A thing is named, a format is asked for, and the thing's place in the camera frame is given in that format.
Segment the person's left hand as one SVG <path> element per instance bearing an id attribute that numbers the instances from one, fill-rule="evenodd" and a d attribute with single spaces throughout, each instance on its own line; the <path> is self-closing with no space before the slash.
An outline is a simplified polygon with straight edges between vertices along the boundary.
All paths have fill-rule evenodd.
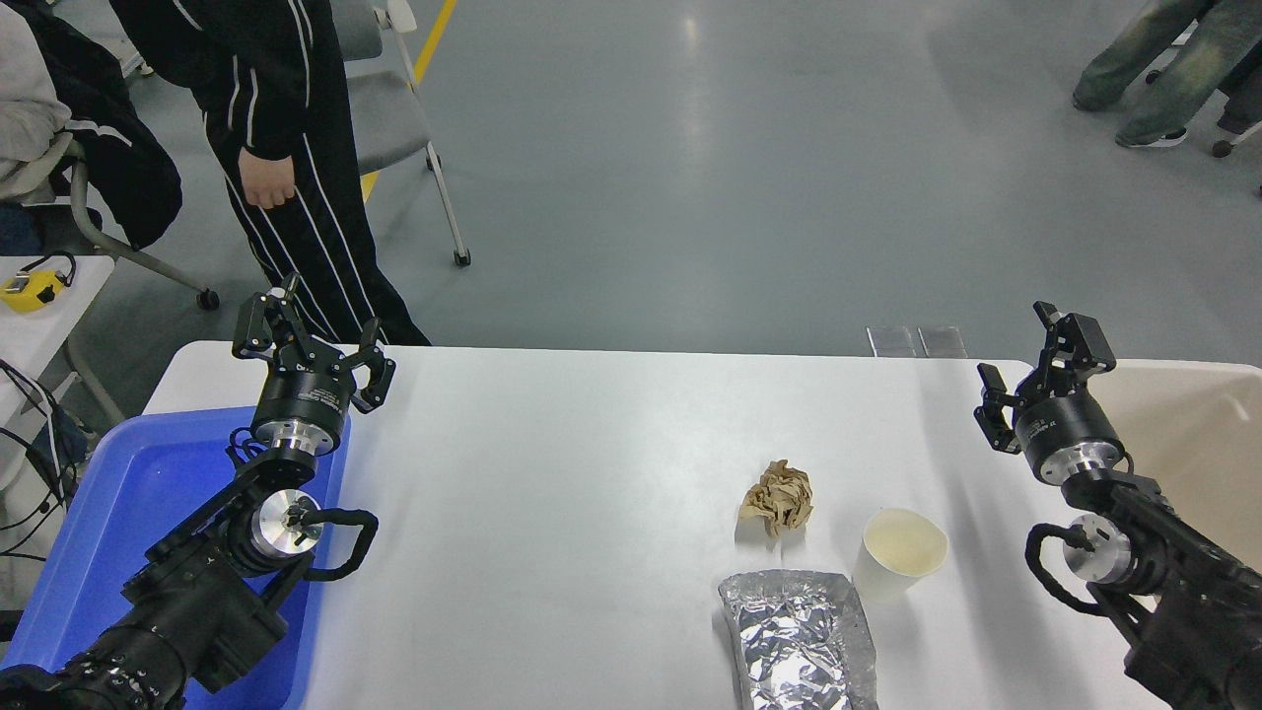
<path id="1" fill-rule="evenodd" d="M 297 168 L 292 156 L 265 159 L 242 148 L 239 172 L 247 206 L 271 211 L 297 197 Z"/>

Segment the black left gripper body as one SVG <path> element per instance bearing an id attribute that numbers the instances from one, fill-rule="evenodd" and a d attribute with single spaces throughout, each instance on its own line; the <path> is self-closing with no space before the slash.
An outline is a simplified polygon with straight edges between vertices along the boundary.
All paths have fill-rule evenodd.
<path id="1" fill-rule="evenodd" d="M 269 368 L 252 414 L 252 436 L 284 421 L 314 424 L 329 438 L 345 430 L 355 378 L 316 370 Z"/>

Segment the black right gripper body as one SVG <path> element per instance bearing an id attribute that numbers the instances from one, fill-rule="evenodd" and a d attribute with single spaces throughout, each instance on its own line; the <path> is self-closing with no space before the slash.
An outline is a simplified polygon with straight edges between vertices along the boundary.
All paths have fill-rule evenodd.
<path id="1" fill-rule="evenodd" d="M 1087 390 L 1034 401 L 1016 412 L 1016 440 L 1031 468 L 1042 468 L 1058 451 L 1087 441 L 1103 441 L 1109 462 L 1124 458 L 1124 445 Z"/>

